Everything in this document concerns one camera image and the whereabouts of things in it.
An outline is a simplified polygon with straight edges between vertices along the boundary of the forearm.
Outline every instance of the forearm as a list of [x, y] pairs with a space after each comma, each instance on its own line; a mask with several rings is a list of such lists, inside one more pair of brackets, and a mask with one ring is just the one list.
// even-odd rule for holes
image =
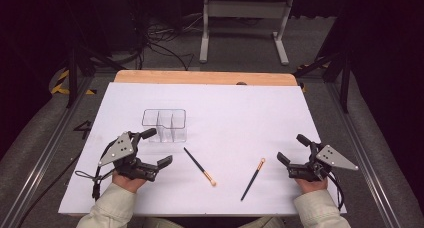
[[347, 220], [340, 216], [327, 190], [301, 195], [294, 204], [305, 227], [350, 227]]
[[77, 227], [126, 227], [133, 215], [135, 198], [136, 194], [112, 183]]

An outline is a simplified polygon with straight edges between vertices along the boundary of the metal stand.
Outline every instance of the metal stand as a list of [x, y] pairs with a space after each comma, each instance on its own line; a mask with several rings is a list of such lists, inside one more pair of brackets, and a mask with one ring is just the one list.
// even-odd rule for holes
[[280, 29], [273, 32], [273, 39], [277, 47], [282, 65], [288, 65], [286, 51], [282, 37], [290, 15], [293, 0], [287, 2], [244, 2], [244, 1], [209, 1], [204, 0], [203, 5], [203, 35], [200, 46], [200, 63], [208, 61], [209, 46], [209, 17], [245, 17], [245, 18], [269, 18], [281, 19]]
[[93, 76], [96, 73], [96, 69], [90, 57], [94, 57], [101, 62], [109, 65], [115, 70], [126, 70], [127, 68], [120, 66], [116, 62], [108, 59], [107, 57], [78, 44], [77, 41], [73, 41], [74, 45], [69, 47], [68, 52], [68, 68], [69, 68], [69, 99], [67, 108], [71, 107], [78, 96], [78, 68], [80, 69], [83, 76]]
[[294, 77], [299, 78], [324, 64], [330, 62], [327, 70], [322, 75], [324, 82], [334, 82], [337, 76], [342, 73], [342, 84], [340, 89], [340, 104], [345, 113], [348, 113], [347, 110], [347, 95], [349, 89], [349, 78], [350, 78], [350, 70], [351, 70], [351, 61], [350, 61], [349, 52], [340, 52], [335, 53], [321, 59], [316, 60], [311, 65], [307, 67], [297, 70], [293, 73]]

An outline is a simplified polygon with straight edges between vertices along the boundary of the wire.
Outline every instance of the wire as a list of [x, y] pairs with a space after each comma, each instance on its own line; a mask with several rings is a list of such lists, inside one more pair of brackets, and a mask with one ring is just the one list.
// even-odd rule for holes
[[259, 23], [259, 21], [261, 21], [262, 19], [260, 19], [260, 18], [232, 18], [230, 20], [235, 21], [235, 22], [240, 23], [240, 24], [243, 24], [243, 25], [246, 25], [248, 27], [252, 27], [252, 26], [257, 25]]
[[[338, 184], [340, 184], [340, 179], [334, 174], [334, 172], [331, 172], [333, 174], [334, 179], [337, 181]], [[340, 204], [340, 190], [337, 188], [337, 204]]]
[[343, 207], [343, 204], [344, 204], [344, 193], [343, 193], [343, 190], [342, 190], [342, 188], [340, 187], [340, 185], [339, 185], [339, 182], [337, 182], [336, 181], [336, 179], [333, 177], [333, 176], [331, 176], [327, 171], [325, 171], [324, 169], [322, 170], [324, 173], [326, 173], [326, 175], [328, 176], [328, 178], [330, 178], [330, 180], [331, 181], [333, 181], [333, 183], [334, 183], [334, 185], [336, 185], [336, 187], [337, 187], [337, 190], [339, 191], [339, 193], [340, 193], [340, 202], [339, 202], [339, 206], [338, 206], [338, 209], [339, 210], [341, 210], [342, 209], [342, 207]]
[[180, 36], [181, 34], [185, 34], [185, 33], [188, 33], [190, 31], [193, 31], [193, 30], [203, 31], [201, 29], [193, 27], [200, 19], [203, 18], [203, 15], [201, 13], [198, 13], [198, 14], [199, 14], [199, 17], [197, 17], [194, 21], [192, 21], [188, 26], [183, 27], [183, 29], [180, 32], [177, 32], [173, 28], [167, 28], [167, 27], [164, 27], [163, 29], [159, 29], [158, 27], [160, 26], [160, 24], [152, 24], [152, 25], [150, 25], [149, 31], [147, 32], [148, 37], [151, 40], [154, 40], [154, 41], [157, 41], [157, 42], [172, 41], [175, 38], [177, 38], [178, 36]]
[[136, 67], [137, 70], [142, 70], [143, 69], [143, 62], [144, 62], [144, 50], [141, 51], [141, 54], [138, 55], [138, 59], [140, 60], [140, 62], [138, 63], [138, 65], [136, 63], [135, 67]]
[[66, 171], [75, 163], [75, 161], [81, 156], [81, 152], [80, 151], [78, 153], [77, 156], [75, 156], [75, 158], [71, 161], [71, 163], [69, 163], [65, 169], [56, 177], [56, 179], [53, 180], [53, 182], [40, 194], [40, 196], [38, 196], [38, 198], [32, 203], [32, 205], [28, 208], [28, 210], [25, 212], [25, 214], [22, 216], [19, 225], [17, 226], [18, 228], [22, 226], [22, 224], [24, 223], [25, 219], [28, 217], [29, 213], [32, 211], [32, 209], [34, 209], [35, 205], [37, 205], [37, 203], [41, 200], [41, 198], [43, 198], [43, 196], [59, 181], [60, 178], [62, 178], [62, 176], [66, 173]]
[[[110, 142], [109, 145], [106, 146], [106, 148], [103, 151], [100, 159], [102, 159], [106, 155], [106, 153], [108, 152], [110, 147], [112, 147], [112, 145], [116, 142], [116, 140]], [[100, 169], [101, 169], [101, 166], [97, 166], [96, 174], [94, 176], [91, 176], [91, 175], [89, 175], [89, 174], [87, 174], [86, 172], [83, 172], [83, 171], [75, 171], [75, 175], [80, 176], [80, 177], [84, 177], [84, 178], [89, 178], [94, 182], [92, 197], [96, 201], [100, 197], [100, 185], [101, 185], [102, 181], [104, 179], [106, 179], [107, 177], [109, 177], [110, 174], [112, 174], [112, 172], [115, 170], [115, 168], [114, 168], [114, 169], [110, 170], [108, 173], [106, 173], [105, 175], [100, 175]]]
[[[162, 52], [160, 52], [160, 51], [158, 51], [158, 50], [155, 50], [155, 49], [153, 49], [153, 48], [151, 48], [150, 47], [150, 49], [153, 51], [153, 52], [156, 52], [156, 53], [158, 53], [158, 54], [161, 54], [161, 55], [164, 55], [164, 56], [174, 56], [174, 55], [169, 55], [169, 54], [165, 54], [165, 53], [162, 53]], [[194, 56], [194, 54], [193, 53], [190, 53], [190, 54], [184, 54], [184, 55], [178, 55], [179, 57], [185, 57], [185, 56]]]
[[164, 50], [168, 51], [169, 53], [173, 54], [175, 57], [177, 57], [177, 59], [178, 59], [178, 60], [180, 60], [180, 62], [181, 62], [181, 63], [182, 63], [182, 65], [184, 66], [184, 69], [185, 69], [186, 71], [188, 71], [188, 68], [187, 68], [186, 64], [184, 63], [184, 61], [183, 61], [183, 60], [181, 60], [181, 58], [180, 58], [177, 54], [175, 54], [174, 52], [170, 51], [169, 49], [167, 49], [167, 48], [165, 48], [165, 47], [163, 47], [163, 46], [160, 46], [160, 45], [158, 45], [158, 44], [150, 43], [150, 45], [154, 45], [154, 46], [160, 47], [160, 48], [162, 48], [162, 49], [164, 49]]
[[[140, 53], [141, 53], [141, 51], [137, 50], [137, 52], [135, 54], [132, 54], [132, 55], [126, 57], [126, 58], [123, 58], [121, 60], [112, 60], [112, 61], [115, 62], [116, 64], [119, 64], [119, 65], [127, 64], [127, 63], [133, 61], [134, 59], [137, 59], [137, 57], [140, 55]], [[109, 65], [107, 65], [103, 62], [96, 61], [96, 60], [91, 60], [91, 62], [99, 68], [109, 67]]]

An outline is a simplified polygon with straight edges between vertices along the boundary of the clear plastic container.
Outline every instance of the clear plastic container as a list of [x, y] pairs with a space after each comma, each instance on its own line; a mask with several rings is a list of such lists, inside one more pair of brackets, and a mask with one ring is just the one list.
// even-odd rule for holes
[[145, 130], [156, 128], [150, 142], [185, 142], [187, 140], [186, 111], [182, 109], [147, 109], [143, 114]]

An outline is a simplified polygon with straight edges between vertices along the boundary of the white table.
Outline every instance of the white table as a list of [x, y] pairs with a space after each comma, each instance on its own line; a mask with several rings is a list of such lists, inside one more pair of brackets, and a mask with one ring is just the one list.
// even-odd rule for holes
[[[124, 131], [141, 132], [143, 111], [159, 108], [186, 110], [187, 142], [140, 141], [141, 161], [156, 164], [173, 155], [173, 162], [159, 172], [155, 182], [146, 183], [138, 191], [135, 215], [297, 213], [293, 199], [300, 195], [299, 188], [276, 155], [280, 151], [292, 163], [303, 164], [310, 151], [296, 136], [303, 134], [320, 142], [298, 86], [110, 83], [75, 170], [94, 175], [107, 144]], [[217, 181], [216, 187], [210, 185], [183, 147]], [[261, 158], [266, 162], [240, 201]], [[111, 164], [105, 166], [102, 173], [111, 168]], [[102, 183], [102, 192], [109, 183], [110, 179]], [[92, 186], [91, 180], [73, 175], [59, 213], [88, 213], [94, 204]], [[329, 190], [336, 200], [336, 188], [330, 184]]]

